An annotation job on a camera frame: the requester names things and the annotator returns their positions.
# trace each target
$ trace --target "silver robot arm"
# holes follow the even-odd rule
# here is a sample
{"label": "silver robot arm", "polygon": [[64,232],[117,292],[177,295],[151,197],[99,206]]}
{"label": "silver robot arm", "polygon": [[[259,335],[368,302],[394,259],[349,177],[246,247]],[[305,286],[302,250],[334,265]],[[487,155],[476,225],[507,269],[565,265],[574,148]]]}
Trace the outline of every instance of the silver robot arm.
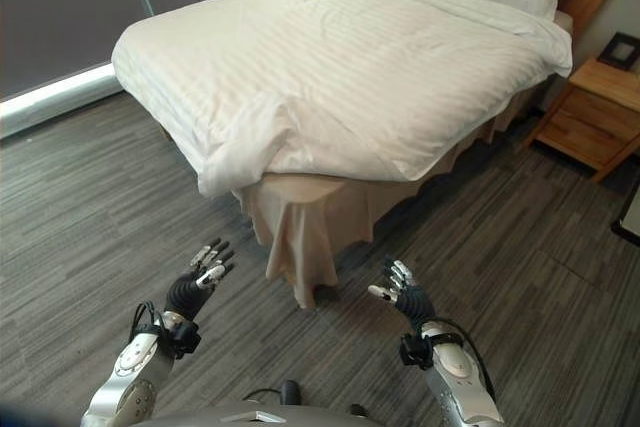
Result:
{"label": "silver robot arm", "polygon": [[[200,342],[193,319],[233,268],[225,265],[233,256],[233,251],[225,250],[228,246],[228,242],[216,239],[198,252],[191,261],[191,271],[171,286],[162,314],[157,314],[150,302],[138,306],[130,342],[118,356],[109,379],[93,396],[82,427],[126,427],[151,417],[174,360],[193,353]],[[138,327],[145,310],[151,324]]]}
{"label": "silver robot arm", "polygon": [[[394,305],[405,314],[415,335],[402,339],[401,357],[405,365],[425,370],[427,384],[442,407],[443,416],[452,427],[504,427],[490,393],[491,381],[463,348],[462,338],[451,321],[436,316],[429,297],[411,271],[399,260],[385,262],[385,274],[391,288],[372,285],[369,292]],[[473,350],[475,346],[467,339]]]}

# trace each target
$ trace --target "white duvet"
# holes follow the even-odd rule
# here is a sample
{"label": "white duvet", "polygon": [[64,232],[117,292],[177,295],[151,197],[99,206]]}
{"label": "white duvet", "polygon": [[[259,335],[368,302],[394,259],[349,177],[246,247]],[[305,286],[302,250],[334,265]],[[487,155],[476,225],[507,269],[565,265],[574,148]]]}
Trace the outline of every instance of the white duvet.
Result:
{"label": "white duvet", "polygon": [[417,180],[567,75],[571,40],[484,0],[209,0],[129,27],[113,65],[215,196],[265,172]]}

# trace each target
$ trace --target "nightstand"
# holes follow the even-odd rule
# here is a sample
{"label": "nightstand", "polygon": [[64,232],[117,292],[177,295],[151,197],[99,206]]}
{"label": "nightstand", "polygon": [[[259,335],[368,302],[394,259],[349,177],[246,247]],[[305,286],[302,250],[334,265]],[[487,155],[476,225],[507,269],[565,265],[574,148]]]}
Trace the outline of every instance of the nightstand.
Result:
{"label": "nightstand", "polygon": [[600,182],[640,147],[640,78],[589,59],[569,77],[524,146],[543,142],[597,170]]}

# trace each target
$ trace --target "bed skirt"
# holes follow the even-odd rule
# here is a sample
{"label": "bed skirt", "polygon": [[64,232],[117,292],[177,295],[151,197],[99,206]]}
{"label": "bed skirt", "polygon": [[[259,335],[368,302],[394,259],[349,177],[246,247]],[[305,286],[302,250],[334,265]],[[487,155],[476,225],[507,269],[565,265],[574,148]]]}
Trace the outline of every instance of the bed skirt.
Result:
{"label": "bed skirt", "polygon": [[321,175],[266,174],[234,192],[251,217],[258,242],[271,246],[266,277],[285,277],[302,308],[315,306],[318,285],[338,283],[334,254],[358,241],[373,240],[374,224],[398,202],[415,196],[422,184],[453,169],[458,156],[477,139],[491,143],[528,103],[533,89],[456,144],[420,180],[372,182]]}

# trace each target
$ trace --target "cable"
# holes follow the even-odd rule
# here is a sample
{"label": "cable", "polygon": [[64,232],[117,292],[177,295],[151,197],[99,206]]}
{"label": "cable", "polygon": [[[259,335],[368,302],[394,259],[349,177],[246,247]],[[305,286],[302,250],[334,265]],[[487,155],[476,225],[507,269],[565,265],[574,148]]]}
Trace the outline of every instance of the cable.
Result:
{"label": "cable", "polygon": [[131,322],[131,328],[129,330],[129,343],[131,343],[133,338],[136,336],[138,325],[140,324],[140,320],[142,320],[142,316],[144,315],[145,311],[149,312],[149,318],[151,319],[151,324],[148,326],[148,328],[155,329],[160,338],[162,338],[163,340],[167,340],[169,338],[169,333],[164,325],[164,319],[153,306],[153,302],[147,300],[138,304],[138,307],[136,307],[136,311],[133,314],[133,321]]}
{"label": "cable", "polygon": [[276,390],[276,389],[256,389],[256,390],[252,390],[251,392],[249,392],[247,395],[245,395],[242,400],[249,400],[251,397],[253,397],[256,394],[259,394],[261,392],[272,392],[274,394],[278,394],[280,395],[280,391]]}
{"label": "cable", "polygon": [[469,345],[471,346],[471,349],[473,350],[473,355],[476,357],[476,359],[478,361],[478,365],[480,366],[480,371],[482,372],[482,377],[484,378],[484,383],[485,383],[485,387],[487,388],[487,392],[489,393],[489,395],[491,396],[491,398],[495,402],[496,401],[496,393],[495,393],[495,390],[493,388],[493,382],[491,382],[491,377],[489,377],[489,372],[487,371],[487,367],[484,365],[484,360],[482,360],[482,356],[480,355],[480,352],[478,352],[478,349],[476,348],[475,344],[473,343],[473,340],[471,340],[471,337],[469,336],[467,331],[464,330],[460,325],[455,323],[453,320],[446,319],[444,317],[430,317],[430,318],[428,318],[426,320],[426,322],[431,322],[431,321],[433,321],[433,322],[441,322],[443,324],[450,325],[450,326],[456,328],[458,331],[460,331],[460,333],[462,334],[464,339],[469,343]]}

